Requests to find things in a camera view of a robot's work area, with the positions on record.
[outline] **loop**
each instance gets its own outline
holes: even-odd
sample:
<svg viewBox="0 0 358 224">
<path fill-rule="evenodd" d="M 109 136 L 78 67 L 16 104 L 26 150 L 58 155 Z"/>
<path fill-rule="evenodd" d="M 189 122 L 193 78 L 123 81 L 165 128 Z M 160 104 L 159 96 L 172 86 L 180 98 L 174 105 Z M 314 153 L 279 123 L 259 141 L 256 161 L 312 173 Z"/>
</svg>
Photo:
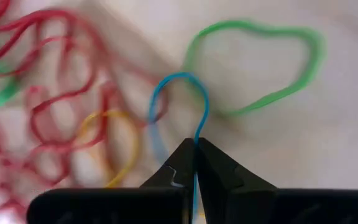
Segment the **loop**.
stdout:
<svg viewBox="0 0 358 224">
<path fill-rule="evenodd" d="M 38 45 L 37 48 L 34 49 L 33 52 L 37 52 L 39 49 L 41 49 L 41 47 L 43 47 L 45 44 L 50 43 L 50 42 L 54 42 L 54 41 L 58 41 L 58 40 L 66 40 L 69 41 L 71 43 L 71 45 L 73 47 L 75 47 L 77 50 L 80 50 L 81 53 L 86 54 L 88 51 L 79 47 L 72 39 L 66 39 L 65 37 L 49 37 L 43 41 L 41 41 L 41 43 Z M 43 144 L 57 144 L 57 143 L 61 143 L 59 141 L 57 141 L 56 139 L 53 139 L 51 141 L 48 141 L 48 139 L 45 138 L 45 136 L 41 135 L 41 132 L 39 130 L 39 127 L 37 126 L 37 122 L 36 119 L 38 116 L 40 116 L 41 112 L 49 109 L 49 107 L 60 101 L 60 100 L 65 100 L 67 98 L 73 98 L 76 96 L 80 96 L 83 93 L 86 93 L 91 86 L 93 85 L 93 83 L 96 80 L 97 77 L 97 63 L 94 61 L 93 58 L 91 58 L 91 56 L 89 56 L 89 66 L 90 66 L 90 74 L 89 74 L 89 78 L 87 79 L 86 83 L 79 89 L 79 90 L 73 90 L 73 91 L 68 91 L 66 93 L 63 93 L 59 96 L 54 96 L 48 100 L 45 100 L 44 102 L 40 103 L 39 105 L 37 105 L 36 107 L 34 107 L 31 110 L 31 115 L 30 115 L 30 127 L 31 130 L 34 134 L 34 136 Z M 71 143 L 73 142 L 75 137 L 70 138 L 67 142 L 65 143 Z"/>
<path fill-rule="evenodd" d="M 39 145 L 31 150 L 30 154 L 24 160 L 21 169 L 34 173 L 39 178 L 41 183 L 49 188 L 52 188 L 66 178 L 72 177 L 70 169 L 70 153 L 72 150 L 73 149 L 71 146 L 56 146 L 46 144 Z M 58 157 L 58 161 L 56 163 L 59 163 L 59 166 L 62 170 L 61 173 L 59 173 L 54 179 L 45 176 L 39 167 L 37 167 L 37 157 L 40 156 L 41 153 L 48 151 L 56 153 Z"/>
<path fill-rule="evenodd" d="M 155 150 L 155 154 L 157 155 L 158 160 L 160 161 L 161 164 L 163 164 L 165 162 L 165 160 L 168 158 L 168 156 L 167 156 L 166 150 L 164 150 L 160 133 L 155 125 L 155 123 L 156 123 L 155 106 L 157 104 L 158 95 L 160 94 L 160 92 L 162 91 L 164 86 L 166 84 L 168 84 L 170 81 L 177 79 L 177 78 L 189 79 L 189 82 L 191 84 L 193 84 L 194 86 L 196 86 L 201 91 L 201 94 L 204 98 L 205 111 L 204 111 L 203 117 L 202 117 L 202 119 L 197 127 L 196 133 L 195 133 L 194 141 L 196 144 L 198 143 L 198 138 L 200 136 L 200 132 L 205 124 L 206 118 L 208 117 L 208 113 L 209 113 L 208 92 L 207 92 L 206 88 L 204 87 L 204 85 L 198 80 L 198 78 L 194 77 L 192 74 L 186 73 L 186 72 L 175 73 L 175 74 L 165 77 L 163 80 L 160 81 L 160 83 L 155 87 L 155 90 L 151 97 L 150 109 L 149 109 L 149 124 L 150 124 L 150 137 L 152 138 L 153 149 Z"/>
<path fill-rule="evenodd" d="M 30 86 L 25 92 L 25 108 L 31 111 L 34 107 L 50 98 L 49 91 L 42 85 Z M 40 134 L 46 141 L 63 142 L 63 133 L 60 131 L 55 118 L 52 115 L 51 108 L 46 108 L 40 113 L 39 118 L 35 121 L 37 127 L 42 127 Z"/>
<path fill-rule="evenodd" d="M 91 115 L 89 115 L 81 124 L 79 131 L 78 131 L 78 137 L 82 138 L 87 130 L 88 130 L 88 126 L 90 125 L 90 122 L 92 120 L 94 120 L 95 118 L 97 118 L 98 116 L 113 116 L 113 117 L 118 117 L 118 118 L 122 118 L 130 127 L 131 127 L 131 131 L 134 133 L 135 138 L 134 138 L 134 143 L 133 143 L 133 150 L 132 150 L 132 156 L 131 159 L 129 160 L 129 162 L 125 165 L 125 167 L 123 169 L 121 169 L 118 174 L 115 176 L 115 178 L 113 178 L 112 181 L 110 181 L 106 187 L 116 187 L 117 184 L 119 184 L 123 178 L 128 174 L 128 172 L 135 166 L 136 160 L 139 158 L 139 154 L 140 154 L 140 134 L 136 128 L 135 123 L 133 123 L 133 121 L 130 119 L 129 115 L 122 112 L 122 111 L 116 111 L 116 110 L 109 110 L 104 112 L 103 114 L 101 113 L 93 113 Z"/>
<path fill-rule="evenodd" d="M 225 29 L 245 29 L 250 32 L 254 32 L 260 36 L 265 37 L 296 37 L 303 40 L 309 47 L 309 60 L 303 68 L 299 78 L 293 82 L 288 87 L 278 90 L 276 92 L 270 93 L 261 97 L 259 100 L 249 104 L 248 106 L 242 107 L 238 110 L 230 111 L 216 111 L 217 113 L 223 116 L 239 116 L 248 111 L 255 110 L 266 106 L 270 103 L 273 103 L 276 100 L 284 98 L 292 93 L 304 88 L 307 86 L 310 81 L 314 78 L 314 75 L 318 71 L 318 68 L 321 65 L 321 61 L 324 55 L 323 47 L 323 38 L 319 33 L 308 28 L 292 28 L 292 27 L 283 27 L 277 28 L 272 26 L 266 26 L 251 21 L 222 21 L 215 23 L 202 31 L 200 31 L 191 44 L 188 47 L 186 53 L 185 63 L 182 66 L 184 72 L 193 72 L 195 69 L 195 57 L 198 45 L 200 42 L 208 35 L 213 32 Z M 192 92 L 197 95 L 197 92 L 194 89 L 191 89 Z"/>
</svg>

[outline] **black pliers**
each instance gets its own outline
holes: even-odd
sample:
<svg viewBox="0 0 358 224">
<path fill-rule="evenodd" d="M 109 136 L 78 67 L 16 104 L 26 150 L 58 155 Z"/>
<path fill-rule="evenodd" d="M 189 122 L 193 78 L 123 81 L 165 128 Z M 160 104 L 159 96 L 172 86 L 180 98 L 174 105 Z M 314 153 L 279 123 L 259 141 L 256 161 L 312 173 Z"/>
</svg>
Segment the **black pliers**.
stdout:
<svg viewBox="0 0 358 224">
<path fill-rule="evenodd" d="M 208 224 L 358 223 L 358 190 L 280 189 L 207 139 L 185 139 L 133 189 L 59 189 L 38 196 L 28 224 L 191 223 L 197 171 Z"/>
</svg>

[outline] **yellow rubber band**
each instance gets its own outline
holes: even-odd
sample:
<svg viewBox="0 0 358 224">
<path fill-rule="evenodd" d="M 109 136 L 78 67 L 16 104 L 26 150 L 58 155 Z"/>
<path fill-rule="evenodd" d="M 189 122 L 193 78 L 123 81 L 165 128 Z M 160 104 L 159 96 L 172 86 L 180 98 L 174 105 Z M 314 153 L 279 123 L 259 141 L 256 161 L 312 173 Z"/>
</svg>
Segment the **yellow rubber band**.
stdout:
<svg viewBox="0 0 358 224">
<path fill-rule="evenodd" d="M 78 130 L 79 138 L 82 138 L 88 132 L 90 122 L 99 116 L 101 116 L 101 113 L 93 113 L 89 115 L 87 118 L 85 118 L 85 120 L 82 122 Z M 124 166 L 124 168 L 122 168 L 115 176 L 115 178 L 113 178 L 113 180 L 111 180 L 106 185 L 107 188 L 111 188 L 111 187 L 116 187 L 123 180 L 123 178 L 129 173 L 129 171 L 131 171 L 131 169 L 135 166 L 136 161 L 138 160 L 140 155 L 140 133 L 136 128 L 135 122 L 133 122 L 133 120 L 131 120 L 131 117 L 125 112 L 117 111 L 117 110 L 109 110 L 103 113 L 103 116 L 112 116 L 112 117 L 123 119 L 125 123 L 128 124 L 129 127 L 131 127 L 131 131 L 134 134 L 132 156 L 129 159 L 129 162 Z"/>
</svg>

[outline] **blue rubber band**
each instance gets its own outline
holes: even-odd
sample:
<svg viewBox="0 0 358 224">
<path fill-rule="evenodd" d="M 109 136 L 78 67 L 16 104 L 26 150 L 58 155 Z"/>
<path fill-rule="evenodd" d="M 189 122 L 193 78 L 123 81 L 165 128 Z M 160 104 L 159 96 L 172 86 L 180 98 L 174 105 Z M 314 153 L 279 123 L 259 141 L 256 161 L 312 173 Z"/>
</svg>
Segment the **blue rubber band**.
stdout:
<svg viewBox="0 0 358 224">
<path fill-rule="evenodd" d="M 200 137 L 200 132 L 206 122 L 206 119 L 207 119 L 208 113 L 209 113 L 208 92 L 207 92 L 205 86 L 200 82 L 200 80 L 198 78 L 196 78 L 195 76 L 193 76 L 192 74 L 186 73 L 186 72 L 175 73 L 175 74 L 165 77 L 163 80 L 160 81 L 160 83 L 155 87 L 151 101 L 150 101 L 149 130 L 150 130 L 150 137 L 152 139 L 154 153 L 161 164 L 163 164 L 167 160 L 169 155 L 168 155 L 167 150 L 165 150 L 165 148 L 163 146 L 161 135 L 158 131 L 157 125 L 155 124 L 156 117 L 157 117 L 156 104 L 157 104 L 158 96 L 159 96 L 160 92 L 162 91 L 162 89 L 164 88 L 164 86 L 166 84 L 168 84 L 170 81 L 177 79 L 177 78 L 189 79 L 190 83 L 192 83 L 193 85 L 195 85 L 197 88 L 200 89 L 200 92 L 201 92 L 202 96 L 204 97 L 204 107 L 205 107 L 204 115 L 200 121 L 200 124 L 197 127 L 197 130 L 196 130 L 196 133 L 194 136 L 194 142 L 196 145 L 198 144 L 198 138 Z M 194 222 L 196 214 L 197 214 L 197 173 L 194 176 L 194 190 L 193 191 L 194 191 L 194 195 L 193 195 L 193 222 Z"/>
</svg>

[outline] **white surface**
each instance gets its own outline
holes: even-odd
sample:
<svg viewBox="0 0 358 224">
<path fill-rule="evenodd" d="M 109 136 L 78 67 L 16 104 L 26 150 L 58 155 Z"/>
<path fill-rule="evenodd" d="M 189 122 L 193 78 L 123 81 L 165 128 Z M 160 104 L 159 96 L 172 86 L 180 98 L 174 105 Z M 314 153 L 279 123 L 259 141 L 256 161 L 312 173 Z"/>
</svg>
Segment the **white surface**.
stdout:
<svg viewBox="0 0 358 224">
<path fill-rule="evenodd" d="M 96 1 L 84 2 L 80 10 L 101 26 L 111 45 L 161 75 L 181 65 L 187 44 L 200 29 L 221 19 L 251 18 L 320 31 L 327 56 L 310 86 L 237 119 L 210 119 L 202 136 L 279 187 L 358 189 L 358 2 L 355 6 L 352 1 L 334 0 L 100 0 L 102 7 L 97 8 L 91 7 Z M 23 4 L 22 11 L 47 3 Z M 259 40 L 236 31 L 211 36 L 204 52 L 199 76 L 223 108 L 249 104 L 290 83 L 305 53 L 295 40 Z M 131 90 L 133 104 L 147 108 L 149 94 L 141 88 Z M 19 124 L 9 132 L 15 147 L 25 142 L 23 115 L 18 108 L 0 111 L 6 124 L 12 120 Z M 171 105 L 160 125 L 169 150 L 193 135 L 200 116 L 201 108 L 192 103 Z M 124 185 L 139 184 L 157 169 L 148 135 L 145 146 L 141 165 Z"/>
</svg>

